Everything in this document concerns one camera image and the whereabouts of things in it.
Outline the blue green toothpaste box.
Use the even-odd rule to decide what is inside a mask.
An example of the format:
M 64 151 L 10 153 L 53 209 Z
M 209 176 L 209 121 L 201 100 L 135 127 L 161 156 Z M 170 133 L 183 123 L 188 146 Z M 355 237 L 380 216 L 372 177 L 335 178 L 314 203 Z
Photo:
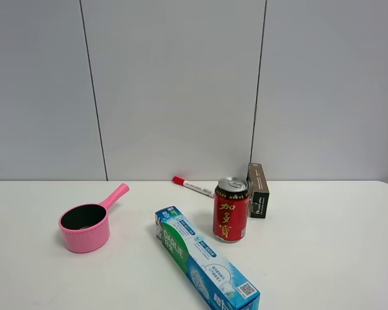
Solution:
M 155 213 L 156 236 L 211 309 L 258 310 L 259 290 L 175 207 Z

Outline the dark brown coffee box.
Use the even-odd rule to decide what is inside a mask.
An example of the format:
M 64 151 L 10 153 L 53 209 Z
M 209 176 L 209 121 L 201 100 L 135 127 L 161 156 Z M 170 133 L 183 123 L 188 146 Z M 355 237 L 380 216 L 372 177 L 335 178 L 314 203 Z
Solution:
M 260 163 L 249 163 L 247 181 L 250 191 L 248 215 L 265 219 L 270 191 Z

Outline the red herbal tea can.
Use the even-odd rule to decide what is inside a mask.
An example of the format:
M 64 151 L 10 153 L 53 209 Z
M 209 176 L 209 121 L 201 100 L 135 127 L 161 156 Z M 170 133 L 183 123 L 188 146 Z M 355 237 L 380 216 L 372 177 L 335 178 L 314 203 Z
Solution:
M 226 177 L 218 181 L 214 194 L 213 233 L 225 242 L 238 242 L 246 232 L 249 206 L 246 181 Z

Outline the pink saucepan with black interior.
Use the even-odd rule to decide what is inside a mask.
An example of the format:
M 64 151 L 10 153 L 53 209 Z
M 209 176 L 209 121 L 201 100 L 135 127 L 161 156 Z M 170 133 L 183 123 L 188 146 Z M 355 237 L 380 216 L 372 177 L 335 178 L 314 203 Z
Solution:
M 100 203 L 83 204 L 63 213 L 59 228 L 66 248 L 73 253 L 89 253 L 105 245 L 110 237 L 109 209 L 127 192 L 125 183 Z

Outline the red capped white marker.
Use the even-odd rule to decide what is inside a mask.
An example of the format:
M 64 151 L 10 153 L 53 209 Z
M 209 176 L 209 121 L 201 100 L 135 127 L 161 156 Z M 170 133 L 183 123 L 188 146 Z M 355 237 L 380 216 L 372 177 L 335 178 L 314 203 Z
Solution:
M 193 183 L 190 183 L 189 181 L 183 179 L 183 178 L 180 178 L 178 176 L 174 176 L 173 179 L 172 179 L 172 182 L 179 185 L 179 186 L 182 186 L 182 187 L 185 187 L 185 188 L 188 188 L 188 189 L 191 189 L 195 192 L 198 192 L 198 193 L 201 193 L 205 196 L 208 196 L 210 198 L 214 198 L 214 192 L 209 190 L 209 189 L 206 189 L 206 188 L 203 188 L 203 187 L 199 187 L 197 185 L 194 185 Z

